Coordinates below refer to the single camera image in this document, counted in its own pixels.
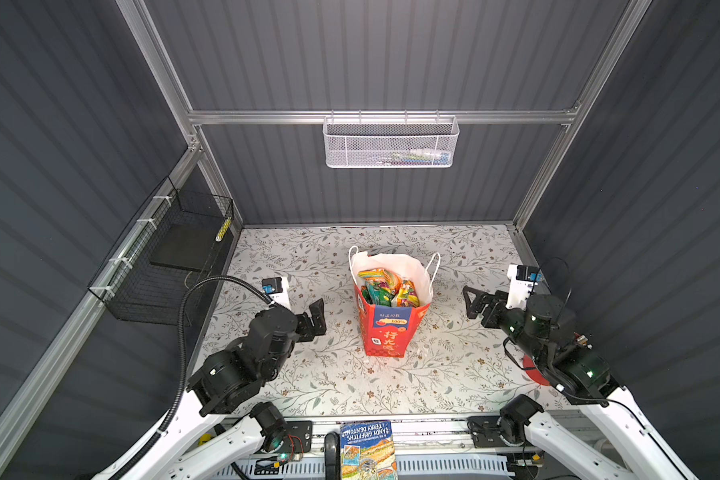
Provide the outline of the red paper gift bag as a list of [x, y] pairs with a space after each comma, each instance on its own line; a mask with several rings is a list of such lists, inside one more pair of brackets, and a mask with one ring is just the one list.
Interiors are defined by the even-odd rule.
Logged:
[[[402, 358], [434, 300], [434, 280], [441, 265], [441, 255], [432, 254], [427, 264], [405, 254], [370, 254], [354, 245], [348, 261], [354, 285], [355, 301], [360, 320], [361, 336], [368, 356]], [[415, 284], [421, 305], [418, 308], [369, 305], [362, 297], [366, 282], [358, 276], [362, 270], [385, 268], [401, 279]]]

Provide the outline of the orange Fox's candy bag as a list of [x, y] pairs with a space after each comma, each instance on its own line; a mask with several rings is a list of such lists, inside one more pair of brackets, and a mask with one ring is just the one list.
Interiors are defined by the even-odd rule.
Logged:
[[362, 270], [358, 276], [366, 282], [371, 282], [389, 291], [392, 295], [398, 293], [402, 284], [402, 279], [397, 273], [385, 268]]

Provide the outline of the green spring tea candy bag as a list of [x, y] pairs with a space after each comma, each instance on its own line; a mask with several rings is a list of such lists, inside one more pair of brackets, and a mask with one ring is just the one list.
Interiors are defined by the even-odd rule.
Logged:
[[361, 288], [361, 294], [363, 299], [369, 305], [380, 305], [385, 307], [391, 307], [392, 301], [395, 298], [393, 290], [377, 284], [363, 285]]

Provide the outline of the orange fruits candy bag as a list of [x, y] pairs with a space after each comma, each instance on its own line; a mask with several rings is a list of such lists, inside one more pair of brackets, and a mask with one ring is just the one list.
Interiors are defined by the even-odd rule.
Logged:
[[418, 308], [421, 305], [415, 284], [411, 280], [403, 279], [401, 281], [393, 305], [405, 308]]

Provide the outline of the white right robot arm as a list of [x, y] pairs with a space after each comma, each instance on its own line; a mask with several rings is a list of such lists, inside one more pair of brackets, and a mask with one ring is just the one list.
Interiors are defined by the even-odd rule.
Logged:
[[605, 435], [615, 462], [563, 427], [539, 402], [522, 394], [500, 411], [495, 431], [510, 446], [532, 445], [580, 479], [692, 479], [609, 364], [574, 331], [576, 316], [551, 294], [530, 292], [523, 304], [512, 295], [464, 287], [466, 314], [498, 329], [518, 347], [549, 386], [578, 408]]

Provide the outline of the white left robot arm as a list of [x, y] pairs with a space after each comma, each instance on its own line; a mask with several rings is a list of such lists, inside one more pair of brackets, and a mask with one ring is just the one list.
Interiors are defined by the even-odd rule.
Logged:
[[208, 356], [169, 409], [99, 479], [208, 479], [257, 452], [277, 451], [288, 436], [283, 414], [271, 402], [254, 405], [225, 432], [200, 438], [277, 378], [299, 342], [325, 335], [325, 303], [295, 314], [277, 302], [257, 313], [247, 336]]

